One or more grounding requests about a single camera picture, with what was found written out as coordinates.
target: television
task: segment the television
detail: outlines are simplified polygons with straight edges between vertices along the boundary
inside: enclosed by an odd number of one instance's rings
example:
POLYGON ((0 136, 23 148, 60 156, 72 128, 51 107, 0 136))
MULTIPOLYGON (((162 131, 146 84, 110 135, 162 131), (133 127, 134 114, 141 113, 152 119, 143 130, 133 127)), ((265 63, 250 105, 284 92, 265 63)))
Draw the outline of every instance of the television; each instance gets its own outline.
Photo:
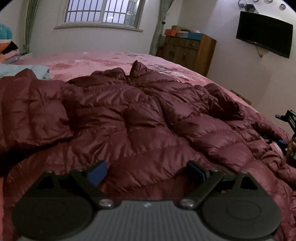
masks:
POLYGON ((236 38, 289 58, 293 25, 262 14, 241 11, 236 38))

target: window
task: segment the window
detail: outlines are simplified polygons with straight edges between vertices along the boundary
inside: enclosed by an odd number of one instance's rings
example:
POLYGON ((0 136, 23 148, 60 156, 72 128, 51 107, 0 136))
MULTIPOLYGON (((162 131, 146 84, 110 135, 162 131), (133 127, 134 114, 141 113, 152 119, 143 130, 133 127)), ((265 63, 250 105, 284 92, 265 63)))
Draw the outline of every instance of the window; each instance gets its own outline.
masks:
POLYGON ((144 0, 69 0, 65 23, 138 27, 144 0))

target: black round disc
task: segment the black round disc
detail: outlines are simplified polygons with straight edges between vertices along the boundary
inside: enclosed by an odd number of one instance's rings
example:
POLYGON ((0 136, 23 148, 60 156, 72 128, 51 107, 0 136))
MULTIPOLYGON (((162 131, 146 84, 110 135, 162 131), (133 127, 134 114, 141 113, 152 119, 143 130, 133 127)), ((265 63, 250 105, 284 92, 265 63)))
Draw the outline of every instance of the black round disc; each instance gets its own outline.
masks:
POLYGON ((205 201, 201 211, 210 229, 239 240, 268 237, 281 222, 279 208, 265 197, 212 197, 205 201))
POLYGON ((89 202, 76 195, 23 197, 12 213, 12 221, 19 234, 34 240, 70 237, 84 229, 91 217, 89 202))

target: light blue cloth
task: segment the light blue cloth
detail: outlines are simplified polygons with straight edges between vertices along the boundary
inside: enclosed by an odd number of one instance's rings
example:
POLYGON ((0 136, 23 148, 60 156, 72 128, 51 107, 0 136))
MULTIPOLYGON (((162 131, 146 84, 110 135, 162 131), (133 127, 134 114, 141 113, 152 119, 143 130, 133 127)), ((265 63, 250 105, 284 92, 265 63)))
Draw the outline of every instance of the light blue cloth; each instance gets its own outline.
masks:
POLYGON ((49 67, 41 65, 14 65, 0 64, 0 78, 4 76, 15 76, 24 69, 31 69, 39 80, 51 80, 49 67))
POLYGON ((0 24, 0 39, 1 40, 12 39, 11 29, 3 24, 0 24))

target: maroon puffer jacket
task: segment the maroon puffer jacket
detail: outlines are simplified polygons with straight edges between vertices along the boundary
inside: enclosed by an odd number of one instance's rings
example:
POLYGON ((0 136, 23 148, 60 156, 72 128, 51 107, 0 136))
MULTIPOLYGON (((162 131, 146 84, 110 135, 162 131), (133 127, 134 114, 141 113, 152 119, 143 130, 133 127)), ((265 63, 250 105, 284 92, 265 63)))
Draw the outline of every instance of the maroon puffer jacket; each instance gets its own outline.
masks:
POLYGON ((139 62, 68 83, 37 80, 32 71, 0 80, 0 162, 4 241, 17 238, 16 202, 47 169, 64 174, 108 163, 98 187, 116 199, 180 199, 193 185, 188 160, 225 173, 249 171, 282 211, 277 240, 296 240, 296 169, 269 150, 289 136, 234 102, 215 84, 180 83, 139 62))

